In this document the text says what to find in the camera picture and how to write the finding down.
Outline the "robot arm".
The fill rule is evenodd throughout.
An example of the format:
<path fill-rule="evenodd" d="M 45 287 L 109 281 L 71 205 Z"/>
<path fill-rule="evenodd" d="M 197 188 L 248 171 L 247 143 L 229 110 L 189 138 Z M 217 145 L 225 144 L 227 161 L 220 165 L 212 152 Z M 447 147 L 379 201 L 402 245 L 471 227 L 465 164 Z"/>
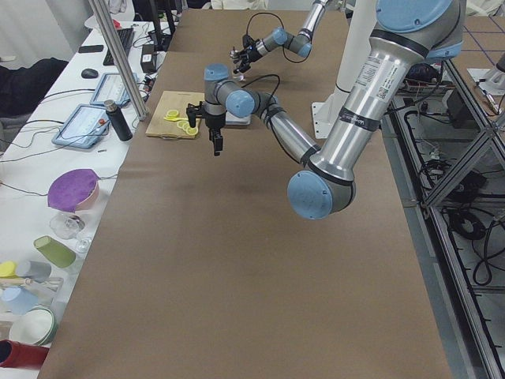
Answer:
<path fill-rule="evenodd" d="M 251 68 L 251 64 L 259 61 L 272 51 L 282 48 L 284 58 L 289 62 L 302 63 L 312 51 L 312 39 L 316 28 L 322 20 L 327 8 L 332 1 L 314 1 L 309 15 L 301 26 L 297 35 L 289 33 L 276 14 L 270 12 L 259 12 L 249 18 L 242 36 L 242 49 L 238 51 L 235 47 L 230 51 L 230 60 L 234 64 L 233 75 L 242 75 Z M 271 15 L 276 17 L 280 26 L 274 28 L 270 34 L 264 38 L 254 39 L 249 33 L 249 27 L 253 18 L 259 15 Z"/>
<path fill-rule="evenodd" d="M 339 77 L 349 90 L 335 90 L 321 108 L 330 130 L 318 145 L 279 105 L 275 96 L 244 88 L 220 63 L 204 70 L 204 101 L 191 119 L 202 118 L 215 154 L 223 148 L 226 116 L 254 114 L 302 170 L 289 181 L 293 210 L 320 220 L 353 200 L 354 164 L 412 66 L 453 58 L 462 46 L 464 1 L 358 1 L 353 8 Z"/>

